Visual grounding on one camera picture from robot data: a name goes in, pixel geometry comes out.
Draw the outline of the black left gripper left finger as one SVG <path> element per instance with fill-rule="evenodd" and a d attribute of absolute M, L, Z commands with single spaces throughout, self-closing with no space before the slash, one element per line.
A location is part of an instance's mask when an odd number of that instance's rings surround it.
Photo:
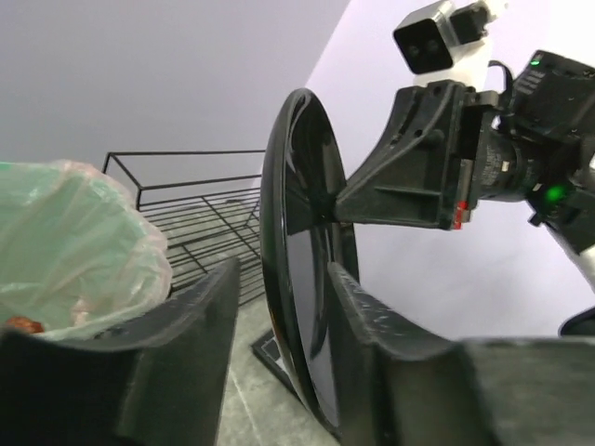
<path fill-rule="evenodd" d="M 5 445 L 213 445 L 226 387 L 240 265 L 87 340 L 1 332 Z"/>

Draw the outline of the orange salmon piece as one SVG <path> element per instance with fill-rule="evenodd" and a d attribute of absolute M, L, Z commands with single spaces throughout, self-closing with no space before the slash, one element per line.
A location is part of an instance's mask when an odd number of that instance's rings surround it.
<path fill-rule="evenodd" d="M 41 322 L 33 321 L 29 318 L 22 316 L 15 316 L 9 318 L 8 320 L 6 320 L 5 326 L 21 330 L 24 333 L 31 335 L 41 334 L 45 331 L 45 328 Z"/>

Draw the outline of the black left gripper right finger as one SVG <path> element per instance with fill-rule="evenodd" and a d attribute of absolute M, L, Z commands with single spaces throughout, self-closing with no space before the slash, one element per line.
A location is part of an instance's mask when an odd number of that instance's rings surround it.
<path fill-rule="evenodd" d="M 449 341 L 328 273 L 342 444 L 593 443 L 592 338 Z"/>

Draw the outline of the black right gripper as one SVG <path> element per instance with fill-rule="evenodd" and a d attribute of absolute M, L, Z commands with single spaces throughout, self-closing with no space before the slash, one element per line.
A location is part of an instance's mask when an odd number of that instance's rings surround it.
<path fill-rule="evenodd" d="M 454 230 L 480 200 L 527 202 L 530 222 L 594 218 L 594 70 L 539 50 L 505 89 L 440 81 L 396 92 L 386 127 L 337 195 L 341 223 Z"/>

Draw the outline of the black small plate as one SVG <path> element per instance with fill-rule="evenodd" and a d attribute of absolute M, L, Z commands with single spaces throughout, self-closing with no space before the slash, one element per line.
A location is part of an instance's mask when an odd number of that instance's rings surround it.
<path fill-rule="evenodd" d="M 328 334 L 330 262 L 359 272 L 354 228 L 335 221 L 346 178 L 330 120 L 308 88 L 274 122 L 260 183 L 260 252 L 271 325 L 297 397 L 333 435 L 339 416 Z"/>

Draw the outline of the black white chessboard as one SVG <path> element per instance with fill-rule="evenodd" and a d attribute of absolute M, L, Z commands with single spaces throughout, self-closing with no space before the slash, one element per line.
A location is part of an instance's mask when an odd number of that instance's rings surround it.
<path fill-rule="evenodd" d="M 260 363 L 295 397 L 298 396 L 284 367 L 273 330 L 265 332 L 252 345 L 251 350 Z"/>

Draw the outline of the green bin with pink bag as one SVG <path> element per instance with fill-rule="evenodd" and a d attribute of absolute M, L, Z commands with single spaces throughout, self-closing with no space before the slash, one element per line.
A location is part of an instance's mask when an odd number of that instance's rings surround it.
<path fill-rule="evenodd" d="M 88 164 L 1 165 L 1 325 L 86 339 L 169 295 L 166 236 Z"/>

